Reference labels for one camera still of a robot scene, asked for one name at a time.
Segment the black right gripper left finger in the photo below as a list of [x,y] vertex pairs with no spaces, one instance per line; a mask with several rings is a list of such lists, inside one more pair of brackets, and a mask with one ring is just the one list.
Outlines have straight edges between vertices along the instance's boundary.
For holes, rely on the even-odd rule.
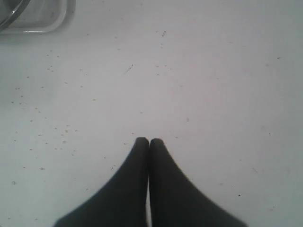
[[113,177],[57,227],[145,227],[149,142],[140,137]]

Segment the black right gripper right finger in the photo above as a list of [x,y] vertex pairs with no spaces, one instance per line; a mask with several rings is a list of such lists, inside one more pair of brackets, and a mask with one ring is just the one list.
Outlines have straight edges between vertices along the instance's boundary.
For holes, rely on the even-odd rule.
[[246,226],[188,180],[161,139],[153,139],[150,143],[149,181],[154,227]]

